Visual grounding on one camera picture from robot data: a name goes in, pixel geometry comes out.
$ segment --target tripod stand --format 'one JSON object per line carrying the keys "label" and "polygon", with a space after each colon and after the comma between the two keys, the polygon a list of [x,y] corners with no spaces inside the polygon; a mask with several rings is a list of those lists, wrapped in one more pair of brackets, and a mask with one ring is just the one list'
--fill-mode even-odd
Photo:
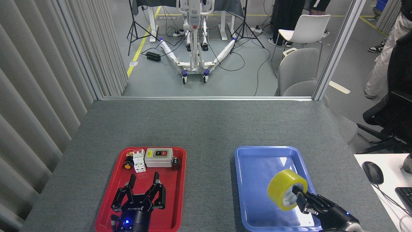
{"label": "tripod stand", "polygon": [[[129,33],[127,33],[127,37],[126,37],[126,39],[128,39],[128,38],[129,38],[129,35],[130,35],[129,52],[127,53],[128,56],[130,55],[131,43],[133,43],[134,41],[136,41],[136,40],[138,40],[138,39],[142,39],[142,38],[145,38],[145,37],[153,36],[153,37],[156,38],[157,41],[160,42],[160,40],[157,38],[157,34],[158,34],[158,33],[156,33],[156,36],[152,35],[149,31],[147,31],[147,30],[144,29],[140,24],[138,24],[138,23],[136,22],[136,20],[134,20],[133,10],[132,10],[132,6],[131,6],[131,0],[129,0],[129,6],[130,6],[131,18],[132,18],[133,21],[132,21],[132,23],[131,23]],[[138,36],[137,36],[136,25],[138,25],[139,27],[141,27],[143,30],[145,30],[145,31],[146,31],[147,33],[149,33],[149,34],[148,34],[147,36],[138,37]]]}
{"label": "tripod stand", "polygon": [[[243,22],[242,22],[242,24],[240,24],[240,26],[231,34],[231,36],[233,37],[233,35],[237,33],[237,34],[239,35],[239,37],[236,38],[236,40],[235,40],[235,42],[234,42],[234,45],[233,45],[233,47],[232,47],[232,50],[230,50],[230,54],[232,53],[234,47],[236,46],[236,42],[237,42],[239,39],[243,39],[243,38],[245,38],[245,39],[254,39],[254,40],[257,40],[257,41],[260,43],[260,45],[262,46],[262,48],[265,48],[265,47],[263,46],[263,44],[260,42],[259,38],[255,35],[255,33],[252,31],[252,29],[251,29],[251,28],[249,27],[249,25],[246,23],[246,11],[247,11],[247,8],[248,8],[248,0],[246,0],[245,7],[243,7],[243,13],[244,13]],[[248,27],[248,29],[252,32],[253,37],[245,37],[245,26]]]}

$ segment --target white pants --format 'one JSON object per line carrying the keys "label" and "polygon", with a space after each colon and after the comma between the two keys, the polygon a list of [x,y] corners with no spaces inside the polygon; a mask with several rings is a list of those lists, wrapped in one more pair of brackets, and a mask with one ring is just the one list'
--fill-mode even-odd
{"label": "white pants", "polygon": [[412,21],[409,21],[403,14],[396,18],[395,25],[389,32],[388,40],[381,54],[375,59],[376,64],[370,72],[365,86],[365,92],[371,96],[376,96],[385,80],[387,80],[388,64],[396,41],[412,30]]}

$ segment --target gray tablecloth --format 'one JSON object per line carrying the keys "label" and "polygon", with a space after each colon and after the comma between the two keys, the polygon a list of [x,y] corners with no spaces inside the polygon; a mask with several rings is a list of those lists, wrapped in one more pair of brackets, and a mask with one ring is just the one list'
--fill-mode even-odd
{"label": "gray tablecloth", "polygon": [[94,231],[116,159],[135,146],[187,151],[180,232],[246,231],[234,166],[242,145],[296,147],[317,193],[364,230],[396,231],[321,102],[114,100],[93,103],[21,232]]}
{"label": "gray tablecloth", "polygon": [[[157,7],[168,6],[176,7],[176,0],[133,0],[132,12],[137,15],[139,6]],[[237,16],[243,17],[242,4],[240,0],[216,0],[215,11],[227,11]]]}

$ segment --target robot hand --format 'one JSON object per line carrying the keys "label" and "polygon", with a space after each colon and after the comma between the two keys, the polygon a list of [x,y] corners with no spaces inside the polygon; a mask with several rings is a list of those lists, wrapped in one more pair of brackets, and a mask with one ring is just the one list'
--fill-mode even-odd
{"label": "robot hand", "polygon": [[[144,194],[133,194],[136,176],[132,174],[129,182],[123,188],[119,188],[113,199],[111,208],[114,212],[122,212],[121,216],[111,216],[112,231],[148,232],[150,217],[155,208],[166,207],[166,189],[159,180],[159,173],[154,173],[153,184]],[[159,197],[153,202],[156,194]],[[127,195],[127,201],[123,204],[123,198]]]}
{"label": "robot hand", "polygon": [[296,195],[296,203],[302,213],[312,213],[321,221],[323,231],[364,232],[359,220],[333,201],[310,192],[304,193],[297,186],[292,188]]}

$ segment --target gray floor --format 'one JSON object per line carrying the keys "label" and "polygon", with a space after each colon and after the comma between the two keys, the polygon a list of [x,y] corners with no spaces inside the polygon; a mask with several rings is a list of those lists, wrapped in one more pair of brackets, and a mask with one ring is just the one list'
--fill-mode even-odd
{"label": "gray floor", "polygon": [[[270,14],[271,2],[264,0],[254,0],[253,4],[248,5],[248,17],[247,23],[250,27],[261,25],[267,18],[263,8],[265,2],[266,12]],[[339,32],[342,23],[343,16],[346,14],[350,0],[331,1],[327,13],[332,17],[329,21],[327,29],[330,35],[322,40],[323,51],[321,55],[321,62],[319,71],[325,66],[326,59],[329,57],[333,45],[336,41],[336,35]],[[131,45],[131,54],[127,56],[127,50],[129,48],[129,41],[126,39],[127,32],[131,25],[131,16],[128,1],[109,1],[112,18],[116,27],[117,38],[119,46],[123,54],[123,62],[125,68],[129,68],[130,61],[135,57],[143,39],[140,39]],[[373,16],[372,6],[376,2],[368,0],[361,13],[366,19],[372,19]],[[162,8],[159,15],[164,14],[176,14],[176,10],[171,7]],[[143,28],[148,28],[148,22],[145,20],[145,16],[148,19],[148,13],[140,10],[139,15],[136,17],[136,21],[142,25]],[[220,41],[220,34],[217,24],[220,22],[220,16],[209,16],[209,42],[213,51],[217,54],[222,48],[228,44],[228,41]],[[159,25],[159,34],[165,34],[166,28],[169,26],[182,28],[181,17],[177,21],[171,20],[157,21]],[[235,28],[240,24],[240,20],[236,19]],[[273,32],[270,27],[267,26],[264,30],[268,35]],[[138,27],[138,35],[144,35],[144,30]],[[161,36],[166,38],[165,40],[176,43],[179,39],[175,39],[170,36]],[[266,34],[259,35],[260,41],[263,45],[273,52],[274,47],[267,41],[268,36]],[[379,55],[377,53],[370,53],[367,49],[371,46],[377,45],[384,38],[380,32],[372,28],[363,20],[358,19],[355,29],[351,35],[351,39],[348,41],[348,45],[345,52],[339,62],[339,65],[332,77],[332,80],[351,92],[344,94],[332,87],[326,90],[326,95],[330,100],[330,109],[336,113],[339,113],[348,119],[356,123],[365,124],[362,113],[378,103],[381,98],[386,94],[387,89],[382,88],[377,98],[370,100],[365,98],[363,90],[366,83],[366,78],[372,70],[375,62],[375,58]],[[281,60],[281,49],[277,49],[274,55],[274,60],[271,63],[270,59],[265,62],[269,56],[269,52],[258,45],[256,40],[246,39],[239,41],[240,46],[236,46],[235,52],[239,53],[245,60],[245,65],[238,71],[225,71],[220,67],[217,67],[215,71],[210,75],[208,83],[201,82],[202,75],[192,75],[188,78],[188,83],[183,85],[181,80],[181,74],[176,70],[170,60],[164,56],[160,62],[153,62],[147,60],[145,56],[139,55],[139,65],[134,67],[130,77],[129,83],[123,93],[123,96],[134,97],[163,97],[163,96],[273,96],[277,88],[277,80],[274,75],[274,71],[277,72]],[[158,43],[150,43],[149,40],[145,40],[143,48],[144,51],[150,47],[156,47]],[[318,44],[309,44],[307,47],[318,47]],[[157,53],[164,54],[162,49],[159,49]],[[181,58],[181,61],[188,62],[189,53],[183,44],[177,48],[176,56]],[[204,52],[205,60],[213,60],[214,55],[209,50]],[[228,57],[222,62],[222,67],[226,69],[238,69],[243,66],[242,58],[237,54],[228,55]],[[363,131],[359,132],[359,135],[352,143],[351,148],[353,152],[361,151],[362,149],[369,147],[367,141],[374,140],[375,138],[367,135]]]}

